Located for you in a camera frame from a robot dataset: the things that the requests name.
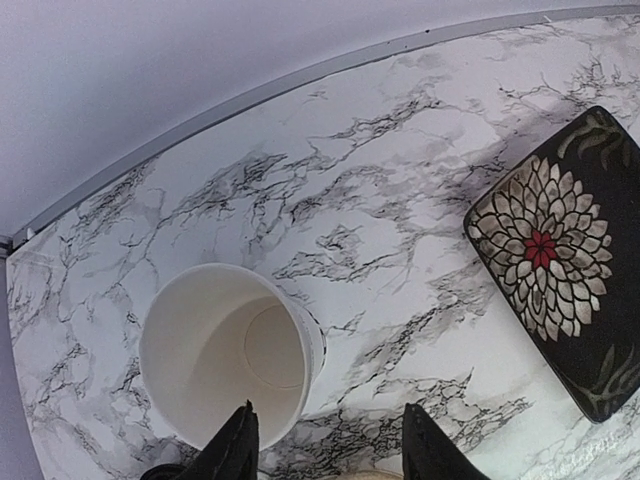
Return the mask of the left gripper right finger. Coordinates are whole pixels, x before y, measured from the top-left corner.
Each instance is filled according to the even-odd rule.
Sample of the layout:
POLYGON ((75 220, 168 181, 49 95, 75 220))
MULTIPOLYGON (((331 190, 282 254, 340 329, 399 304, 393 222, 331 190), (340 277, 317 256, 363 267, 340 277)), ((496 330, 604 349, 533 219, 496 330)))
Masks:
POLYGON ((488 480, 415 403, 404 408, 402 466, 405 479, 488 480))

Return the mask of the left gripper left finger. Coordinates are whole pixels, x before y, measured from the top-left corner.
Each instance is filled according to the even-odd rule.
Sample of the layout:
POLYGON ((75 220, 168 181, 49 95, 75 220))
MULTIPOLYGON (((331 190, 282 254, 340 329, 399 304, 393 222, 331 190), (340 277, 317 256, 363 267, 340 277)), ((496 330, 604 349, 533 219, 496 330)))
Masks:
POLYGON ((256 479, 259 422, 247 400, 184 472, 185 479, 256 479))

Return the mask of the white paper cup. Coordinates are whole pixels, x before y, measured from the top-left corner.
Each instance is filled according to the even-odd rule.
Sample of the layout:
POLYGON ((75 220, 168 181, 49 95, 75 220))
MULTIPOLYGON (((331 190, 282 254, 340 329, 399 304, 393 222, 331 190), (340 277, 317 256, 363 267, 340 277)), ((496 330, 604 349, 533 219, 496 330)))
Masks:
POLYGON ((169 281, 154 297, 139 340, 151 403, 172 431, 202 449, 251 402, 259 447, 295 426, 326 359, 319 323, 266 278, 209 263, 169 281))

